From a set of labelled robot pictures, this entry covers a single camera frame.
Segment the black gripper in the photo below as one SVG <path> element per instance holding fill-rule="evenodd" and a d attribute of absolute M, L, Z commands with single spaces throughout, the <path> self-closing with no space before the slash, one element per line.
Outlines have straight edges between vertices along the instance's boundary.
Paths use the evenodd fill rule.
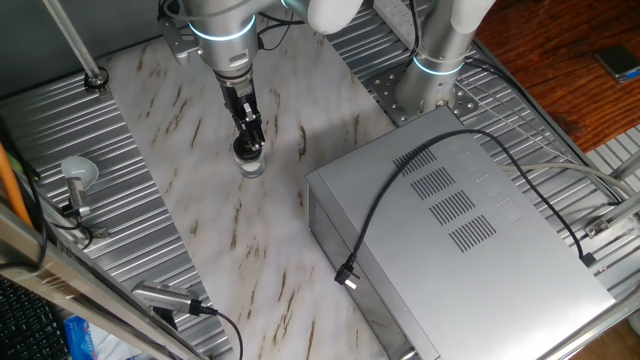
<path fill-rule="evenodd" d="M 261 114 L 258 110 L 255 86 L 252 78 L 220 83 L 225 107 L 239 131 L 248 131 L 248 139 L 240 133 L 234 140 L 235 148 L 249 148 L 253 151 L 261 149 L 265 137 L 261 127 Z"/>

